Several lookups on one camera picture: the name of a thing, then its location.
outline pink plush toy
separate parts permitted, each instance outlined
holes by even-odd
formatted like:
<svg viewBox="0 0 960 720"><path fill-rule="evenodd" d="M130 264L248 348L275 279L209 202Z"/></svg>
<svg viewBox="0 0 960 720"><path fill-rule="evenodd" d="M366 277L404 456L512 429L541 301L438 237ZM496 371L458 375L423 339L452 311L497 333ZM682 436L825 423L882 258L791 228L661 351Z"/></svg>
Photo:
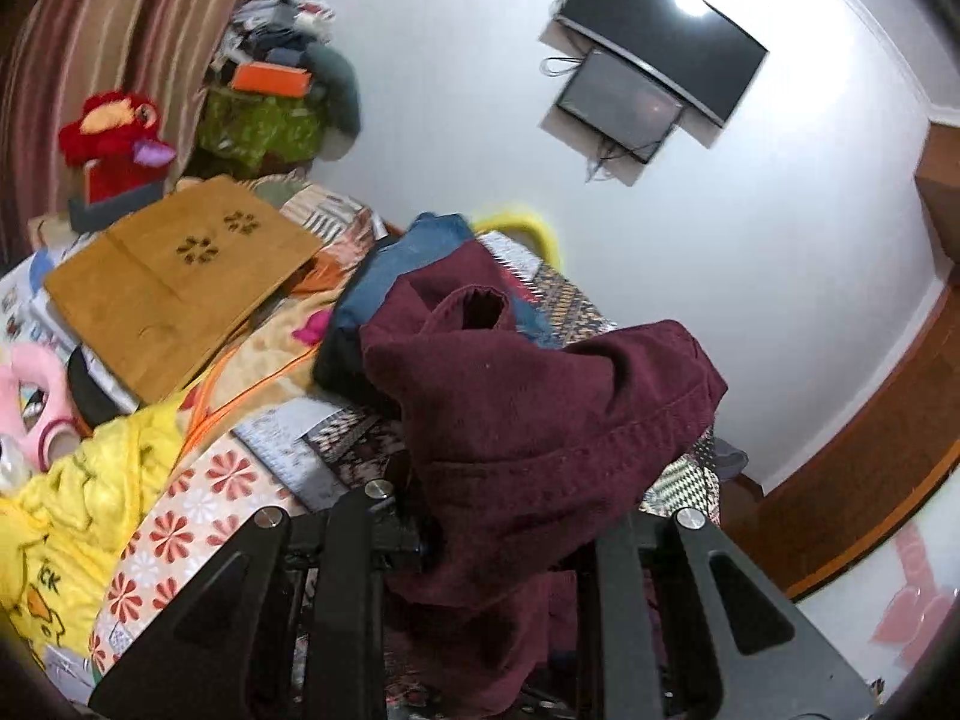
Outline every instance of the pink plush toy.
<svg viewBox="0 0 960 720"><path fill-rule="evenodd" d="M46 392L37 423L28 431L20 413L20 385L34 384ZM56 458L80 445L66 370L56 354L38 343L16 343L10 363L0 365L0 434L13 439L24 458L45 473Z"/></svg>

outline white wall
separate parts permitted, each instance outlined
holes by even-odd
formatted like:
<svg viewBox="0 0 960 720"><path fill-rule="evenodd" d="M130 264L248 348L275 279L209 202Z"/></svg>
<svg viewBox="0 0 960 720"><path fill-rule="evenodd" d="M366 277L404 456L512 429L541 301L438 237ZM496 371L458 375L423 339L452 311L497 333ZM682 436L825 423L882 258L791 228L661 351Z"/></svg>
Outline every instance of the white wall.
<svg viewBox="0 0 960 720"><path fill-rule="evenodd" d="M539 123L553 0L330 0L365 128L315 177L396 223L536 209L622 324L672 317L730 384L718 431L766 488L865 402L939 293L912 173L928 120L844 0L707 0L770 55L712 148L678 130L632 187L584 184Z"/></svg>
<svg viewBox="0 0 960 720"><path fill-rule="evenodd" d="M960 68L919 0L858 0L896 47L929 98L934 119L960 124Z"/></svg>

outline red plush toy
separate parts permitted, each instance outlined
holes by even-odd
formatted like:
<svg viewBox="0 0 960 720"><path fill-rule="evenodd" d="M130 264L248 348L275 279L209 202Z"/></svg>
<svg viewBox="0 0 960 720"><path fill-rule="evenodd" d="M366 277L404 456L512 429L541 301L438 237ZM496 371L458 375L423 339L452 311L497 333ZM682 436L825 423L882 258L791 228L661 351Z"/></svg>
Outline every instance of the red plush toy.
<svg viewBox="0 0 960 720"><path fill-rule="evenodd" d="M59 132L66 164L85 167L86 201L99 202L166 177L176 156L163 143L157 105L133 92L93 95Z"/></svg>

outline paw print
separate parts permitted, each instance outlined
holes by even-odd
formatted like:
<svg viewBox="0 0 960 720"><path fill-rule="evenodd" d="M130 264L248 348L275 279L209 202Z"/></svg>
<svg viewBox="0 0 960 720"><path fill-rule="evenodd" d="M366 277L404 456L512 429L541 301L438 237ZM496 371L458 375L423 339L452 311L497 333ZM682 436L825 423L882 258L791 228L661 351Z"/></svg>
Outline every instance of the paw print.
<svg viewBox="0 0 960 720"><path fill-rule="evenodd" d="M216 257L220 250L213 245L210 238L194 238L192 235L188 235L184 242L176 248L176 253L184 258L184 262L188 265L194 263L205 265Z"/></svg>
<svg viewBox="0 0 960 720"><path fill-rule="evenodd" d="M224 217L224 224L230 232L239 232L242 235L249 235L253 230L260 226L253 214L245 214L242 211L235 211Z"/></svg>

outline orange pouch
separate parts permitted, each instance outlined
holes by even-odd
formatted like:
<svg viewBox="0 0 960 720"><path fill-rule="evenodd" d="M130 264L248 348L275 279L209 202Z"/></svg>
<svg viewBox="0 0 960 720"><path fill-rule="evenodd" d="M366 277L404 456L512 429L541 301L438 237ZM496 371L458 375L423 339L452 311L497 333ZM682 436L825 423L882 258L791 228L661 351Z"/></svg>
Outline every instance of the orange pouch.
<svg viewBox="0 0 960 720"><path fill-rule="evenodd" d="M237 92L302 98L310 88L310 74L299 68L271 65L268 62L248 62L237 68L230 81L230 88Z"/></svg>

